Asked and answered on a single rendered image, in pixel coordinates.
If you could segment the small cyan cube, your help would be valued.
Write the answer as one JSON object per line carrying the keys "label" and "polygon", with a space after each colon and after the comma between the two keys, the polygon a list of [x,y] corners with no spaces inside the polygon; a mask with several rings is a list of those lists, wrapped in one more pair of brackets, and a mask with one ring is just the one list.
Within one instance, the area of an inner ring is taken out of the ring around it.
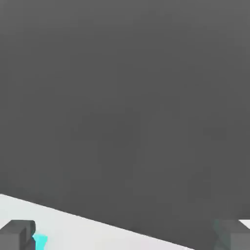
{"label": "small cyan cube", "polygon": [[36,243],[35,250],[44,250],[48,237],[44,234],[34,234],[33,238]]}

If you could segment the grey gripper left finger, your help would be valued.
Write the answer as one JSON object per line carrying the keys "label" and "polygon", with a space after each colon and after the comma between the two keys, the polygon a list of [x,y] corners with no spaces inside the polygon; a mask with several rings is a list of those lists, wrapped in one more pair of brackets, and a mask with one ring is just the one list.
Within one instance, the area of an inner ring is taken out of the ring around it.
{"label": "grey gripper left finger", "polygon": [[35,250],[33,220],[10,220],[0,229],[0,250]]}

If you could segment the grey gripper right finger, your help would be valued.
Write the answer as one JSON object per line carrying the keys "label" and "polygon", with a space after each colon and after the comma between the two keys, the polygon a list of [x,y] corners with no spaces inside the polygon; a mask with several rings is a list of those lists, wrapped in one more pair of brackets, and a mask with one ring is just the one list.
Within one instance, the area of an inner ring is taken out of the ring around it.
{"label": "grey gripper right finger", "polygon": [[218,238],[213,250],[250,250],[250,229],[239,220],[215,220]]}

